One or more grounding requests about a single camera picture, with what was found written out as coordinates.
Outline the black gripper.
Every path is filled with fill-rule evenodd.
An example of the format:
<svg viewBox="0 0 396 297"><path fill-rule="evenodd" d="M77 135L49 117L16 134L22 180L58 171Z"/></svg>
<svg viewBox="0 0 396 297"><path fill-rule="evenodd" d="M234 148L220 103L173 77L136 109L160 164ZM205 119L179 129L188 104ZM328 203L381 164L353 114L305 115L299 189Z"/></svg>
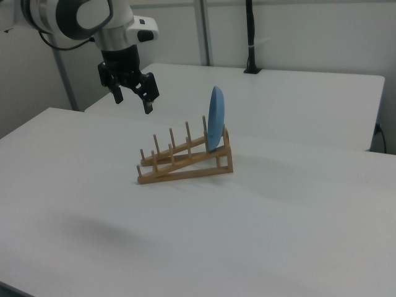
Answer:
<svg viewBox="0 0 396 297"><path fill-rule="evenodd" d="M132 84L132 91L142 100L145 114L153 111L153 102L159 97L154 74L142 74L137 45L119 51L102 51L103 62L98 65L102 86L108 87L116 104L123 101L120 84Z"/></svg>

